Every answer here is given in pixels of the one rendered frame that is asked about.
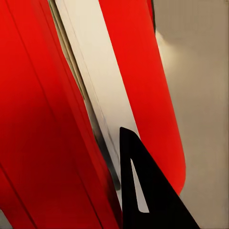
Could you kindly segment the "radio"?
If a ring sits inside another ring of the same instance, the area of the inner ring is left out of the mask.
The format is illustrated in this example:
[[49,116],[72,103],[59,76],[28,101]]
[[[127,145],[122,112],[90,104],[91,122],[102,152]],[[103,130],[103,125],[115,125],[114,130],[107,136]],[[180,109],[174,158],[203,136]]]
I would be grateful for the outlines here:
[[0,208],[13,229],[123,229],[120,127],[179,196],[153,0],[0,0]]

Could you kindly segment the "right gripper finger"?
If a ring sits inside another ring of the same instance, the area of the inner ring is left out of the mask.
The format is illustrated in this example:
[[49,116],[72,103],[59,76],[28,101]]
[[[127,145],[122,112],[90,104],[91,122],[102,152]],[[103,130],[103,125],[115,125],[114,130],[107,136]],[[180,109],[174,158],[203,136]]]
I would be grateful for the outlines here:
[[[200,229],[139,137],[120,127],[123,229]],[[138,210],[131,159],[149,213]]]

